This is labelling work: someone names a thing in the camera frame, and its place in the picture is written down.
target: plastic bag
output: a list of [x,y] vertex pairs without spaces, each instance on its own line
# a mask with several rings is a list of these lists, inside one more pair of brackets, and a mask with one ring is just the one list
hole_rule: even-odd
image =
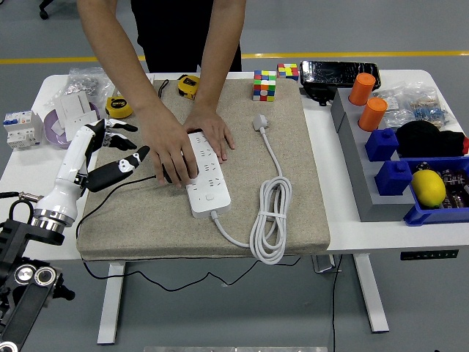
[[383,98],[388,110],[383,121],[387,128],[396,130],[409,121],[425,120],[439,129],[454,119],[440,104],[437,90],[422,83],[399,83],[392,89],[376,91],[373,96]]
[[63,95],[85,91],[90,103],[104,108],[108,97],[114,94],[114,85],[101,67],[72,68],[65,87],[59,90],[46,105],[53,107],[53,101]]

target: human hand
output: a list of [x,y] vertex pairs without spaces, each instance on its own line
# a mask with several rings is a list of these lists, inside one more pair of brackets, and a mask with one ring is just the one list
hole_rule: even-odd
[[158,115],[150,107],[139,111],[137,115],[144,143],[150,147],[149,155],[158,182],[161,185],[165,183],[164,165],[176,187],[180,188],[181,183],[188,185],[191,178],[197,177],[197,162],[183,126],[166,107],[158,109]]
[[231,149],[235,148],[235,141],[228,126],[223,119],[218,116],[216,111],[202,106],[194,105],[188,118],[184,122],[185,130],[193,132],[198,129],[204,131],[207,141],[218,156],[218,162],[222,164],[227,160],[226,145],[228,143]]

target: gray floor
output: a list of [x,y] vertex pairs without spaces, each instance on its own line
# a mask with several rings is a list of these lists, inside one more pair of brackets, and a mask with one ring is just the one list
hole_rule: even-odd
[[[73,0],[56,0],[42,21],[40,1],[0,5],[0,59],[91,56]],[[463,1],[250,0],[242,37],[245,53],[334,51],[466,51],[468,5]],[[136,41],[127,1],[119,19]],[[136,46],[138,54],[141,49]],[[298,57],[291,62],[314,57]],[[462,127],[469,131],[466,56],[354,57],[381,69],[430,72]],[[277,59],[245,59],[244,70],[275,69]],[[43,80],[72,67],[96,64],[0,65],[0,116],[31,108]],[[6,133],[0,129],[0,139]],[[11,151],[0,143],[0,172]],[[293,263],[296,258],[285,258]],[[372,254],[372,265],[390,332],[372,334],[350,255],[336,290],[337,351],[467,351],[469,346],[469,251],[457,259],[401,262],[398,252]],[[253,260],[158,260],[132,263],[167,288],[208,271],[230,282]],[[74,301],[53,300],[43,309],[23,351],[143,351],[149,345],[327,346],[332,351],[333,275],[317,275],[311,258],[294,267],[257,265],[236,285],[210,277],[167,293],[140,276],[125,280],[117,343],[96,346],[105,282],[80,263],[64,269]],[[99,274],[106,266],[95,263]]]

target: rubik's cube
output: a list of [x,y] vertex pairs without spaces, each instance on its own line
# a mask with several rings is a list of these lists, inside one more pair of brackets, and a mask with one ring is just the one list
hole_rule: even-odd
[[291,78],[298,80],[298,66],[296,64],[278,64],[277,78]]
[[254,85],[252,100],[274,101],[276,94],[276,72],[256,70],[254,71]]

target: human arm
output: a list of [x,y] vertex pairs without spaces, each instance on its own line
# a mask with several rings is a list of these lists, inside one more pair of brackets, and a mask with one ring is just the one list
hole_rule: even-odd
[[184,126],[201,128],[216,152],[226,160],[225,140],[234,149],[235,141],[216,110],[221,90],[240,42],[246,0],[214,0],[210,29],[205,43],[199,88],[192,112]]
[[151,149],[149,154],[157,179],[164,183],[161,166],[164,164],[173,184],[181,186],[181,181],[189,184],[190,178],[197,176],[191,142],[149,82],[132,43],[116,18],[117,0],[77,0],[77,6],[95,55],[140,120],[142,137]]

